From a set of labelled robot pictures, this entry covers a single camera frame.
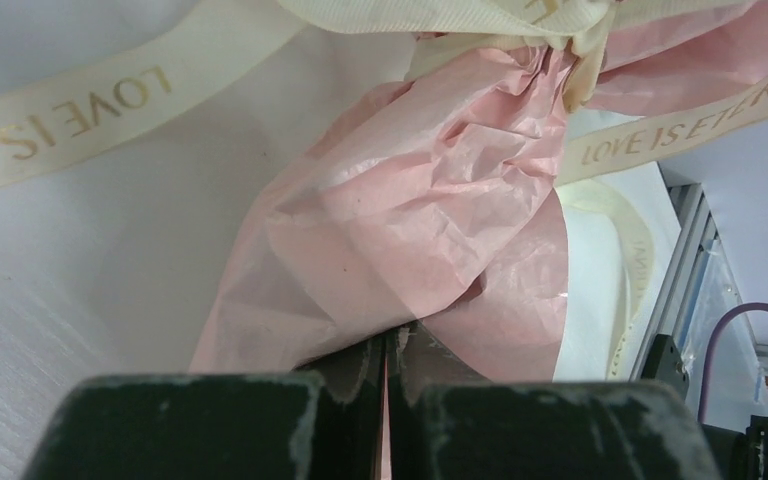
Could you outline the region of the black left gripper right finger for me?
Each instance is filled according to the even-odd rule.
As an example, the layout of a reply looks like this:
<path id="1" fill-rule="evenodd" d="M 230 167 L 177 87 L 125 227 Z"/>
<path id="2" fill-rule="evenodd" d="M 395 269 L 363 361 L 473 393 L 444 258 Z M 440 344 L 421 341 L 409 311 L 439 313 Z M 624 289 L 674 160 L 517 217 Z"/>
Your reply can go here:
<path id="1" fill-rule="evenodd" d="M 397 479 L 716 479 L 659 382 L 494 383 L 411 323 L 386 335 Z"/>

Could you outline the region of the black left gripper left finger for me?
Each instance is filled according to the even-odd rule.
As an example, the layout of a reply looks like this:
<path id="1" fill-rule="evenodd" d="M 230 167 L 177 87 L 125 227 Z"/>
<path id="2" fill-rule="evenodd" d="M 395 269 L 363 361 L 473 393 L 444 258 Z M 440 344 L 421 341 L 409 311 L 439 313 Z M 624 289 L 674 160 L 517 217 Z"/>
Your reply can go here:
<path id="1" fill-rule="evenodd" d="M 27 479 L 370 479 L 384 342 L 289 373 L 102 376 L 53 414 Z"/>

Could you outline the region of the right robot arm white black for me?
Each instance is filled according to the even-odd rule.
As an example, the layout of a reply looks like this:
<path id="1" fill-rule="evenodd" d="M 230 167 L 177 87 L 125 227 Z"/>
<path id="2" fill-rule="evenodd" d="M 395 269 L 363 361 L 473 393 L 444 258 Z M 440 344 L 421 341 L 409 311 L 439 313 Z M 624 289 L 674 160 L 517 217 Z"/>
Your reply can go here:
<path id="1" fill-rule="evenodd" d="M 687 397 L 690 377 L 671 336 L 654 337 L 641 377 L 670 386 L 681 399 Z M 702 430 L 724 479 L 768 479 L 768 417 L 752 416 L 743 433 L 711 425 Z"/>

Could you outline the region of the pink paper flower bouquet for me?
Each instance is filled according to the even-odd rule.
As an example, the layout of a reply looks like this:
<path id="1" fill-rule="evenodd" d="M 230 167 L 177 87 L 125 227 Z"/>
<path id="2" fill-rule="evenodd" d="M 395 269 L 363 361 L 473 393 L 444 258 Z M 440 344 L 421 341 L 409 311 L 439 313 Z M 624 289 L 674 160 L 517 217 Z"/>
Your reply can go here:
<path id="1" fill-rule="evenodd" d="M 558 180 L 705 133 L 768 76 L 768 1 L 287 1 L 341 34 L 408 32 L 375 87 L 257 197 L 190 369 L 289 371 L 412 320 L 480 373 L 561 348 Z"/>

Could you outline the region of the cream printed ribbon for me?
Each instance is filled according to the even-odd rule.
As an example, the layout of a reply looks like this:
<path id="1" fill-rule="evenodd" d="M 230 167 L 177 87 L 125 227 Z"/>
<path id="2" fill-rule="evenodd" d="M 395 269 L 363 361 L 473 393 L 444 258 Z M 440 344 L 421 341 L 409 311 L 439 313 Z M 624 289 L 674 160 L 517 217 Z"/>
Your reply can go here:
<path id="1" fill-rule="evenodd" d="M 0 97 L 0 187 L 105 154 L 201 105 L 241 80 L 308 27 L 287 1 L 202 1 L 172 30 L 135 49 Z M 651 151 L 637 163 L 616 154 L 607 171 L 558 180 L 563 205 L 601 196 L 598 177 L 693 148 L 768 118 L 768 76 L 715 110 L 715 128 Z"/>

